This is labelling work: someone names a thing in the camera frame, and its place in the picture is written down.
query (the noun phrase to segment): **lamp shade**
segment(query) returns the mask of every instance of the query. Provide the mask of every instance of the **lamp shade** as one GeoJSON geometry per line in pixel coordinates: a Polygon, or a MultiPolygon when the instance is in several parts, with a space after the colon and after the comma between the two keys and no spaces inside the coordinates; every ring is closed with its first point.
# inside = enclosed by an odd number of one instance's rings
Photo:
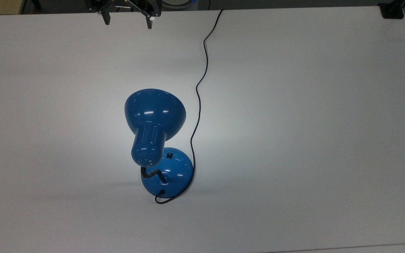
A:
{"type": "Polygon", "coordinates": [[[186,113],[182,102],[173,94],[145,89],[126,100],[125,116],[135,134],[132,159],[141,167],[151,167],[161,161],[165,141],[178,133],[186,113]]]}

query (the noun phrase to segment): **black clamp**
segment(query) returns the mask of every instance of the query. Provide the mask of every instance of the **black clamp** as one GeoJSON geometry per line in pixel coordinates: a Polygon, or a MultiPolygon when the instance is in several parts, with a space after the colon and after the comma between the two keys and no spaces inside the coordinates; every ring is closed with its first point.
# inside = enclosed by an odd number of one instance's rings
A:
{"type": "Polygon", "coordinates": [[[394,0],[389,4],[378,4],[381,8],[382,17],[384,19],[403,19],[404,12],[402,9],[405,6],[405,0],[394,0]]]}
{"type": "Polygon", "coordinates": [[[110,23],[108,9],[112,5],[142,13],[146,17],[148,29],[153,27],[153,20],[162,14],[162,0],[85,0],[85,5],[89,12],[101,14],[106,25],[110,23]]]}

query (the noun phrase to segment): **lamp head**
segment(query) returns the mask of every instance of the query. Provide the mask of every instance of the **lamp head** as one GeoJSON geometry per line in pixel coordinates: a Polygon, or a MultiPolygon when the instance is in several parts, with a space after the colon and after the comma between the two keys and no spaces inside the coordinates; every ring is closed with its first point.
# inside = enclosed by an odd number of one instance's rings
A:
{"type": "Polygon", "coordinates": [[[185,108],[166,91],[145,89],[126,100],[127,124],[135,134],[132,159],[141,167],[151,167],[162,159],[165,141],[178,133],[185,122],[185,108]]]}

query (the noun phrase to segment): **lamp base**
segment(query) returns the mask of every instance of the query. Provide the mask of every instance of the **lamp base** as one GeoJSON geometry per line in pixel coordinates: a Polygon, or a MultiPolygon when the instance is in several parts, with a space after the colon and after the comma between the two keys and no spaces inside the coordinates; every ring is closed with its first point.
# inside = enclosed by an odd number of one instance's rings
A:
{"type": "Polygon", "coordinates": [[[152,178],[143,178],[143,186],[152,195],[157,196],[161,190],[165,193],[160,197],[169,199],[179,195],[193,179],[194,168],[188,156],[174,148],[164,148],[162,160],[152,167],[148,167],[146,173],[159,169],[162,171],[166,179],[166,183],[162,183],[158,176],[152,178]]]}

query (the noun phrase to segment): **robotic arm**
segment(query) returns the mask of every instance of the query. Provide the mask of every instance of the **robotic arm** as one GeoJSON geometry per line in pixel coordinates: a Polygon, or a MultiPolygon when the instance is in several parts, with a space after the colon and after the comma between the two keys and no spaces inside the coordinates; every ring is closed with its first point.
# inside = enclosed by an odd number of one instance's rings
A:
{"type": "Polygon", "coordinates": [[[100,13],[106,25],[110,23],[108,9],[112,5],[142,13],[146,18],[148,29],[152,28],[153,20],[162,13],[162,0],[85,0],[85,5],[90,12],[100,13]]]}

